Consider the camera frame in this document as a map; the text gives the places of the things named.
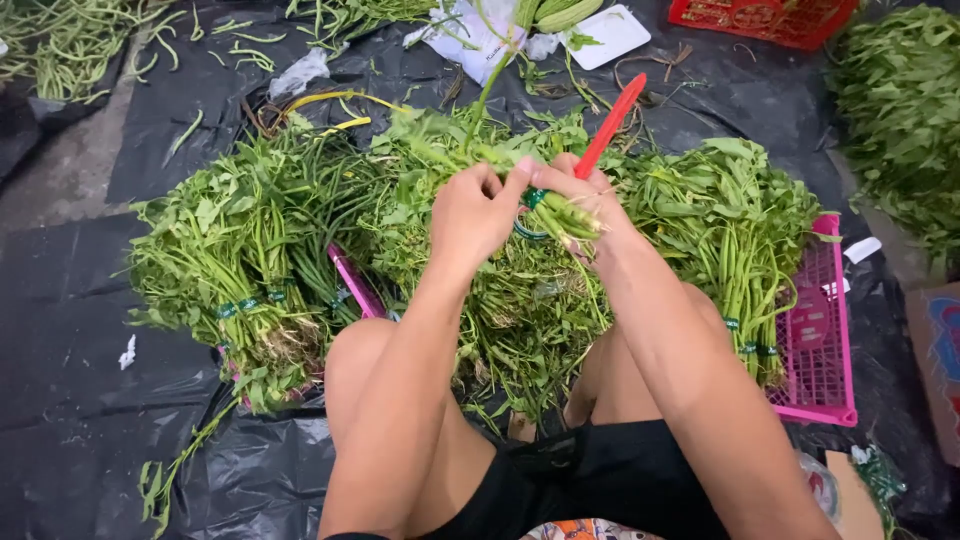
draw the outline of leg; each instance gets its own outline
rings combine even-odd
[[[325,394],[334,447],[352,429],[361,389],[395,329],[396,323],[386,319],[366,319],[333,340],[326,357]],[[433,468],[407,521],[407,537],[422,536],[455,516],[480,485],[494,454],[493,444],[467,423],[450,393]]]
[[[688,283],[684,289],[710,327],[726,332],[723,318],[707,295]],[[574,383],[564,410],[570,427],[580,426],[587,418],[595,425],[663,418],[615,323],[593,343],[584,358],[581,376]]]

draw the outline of red plastic crate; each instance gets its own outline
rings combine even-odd
[[[670,22],[816,50],[859,0],[673,0]]]
[[[837,216],[824,215],[813,230],[838,235],[839,226]],[[856,425],[840,257],[840,244],[811,240],[793,278],[797,305],[777,320],[786,382],[767,398],[783,420]]]

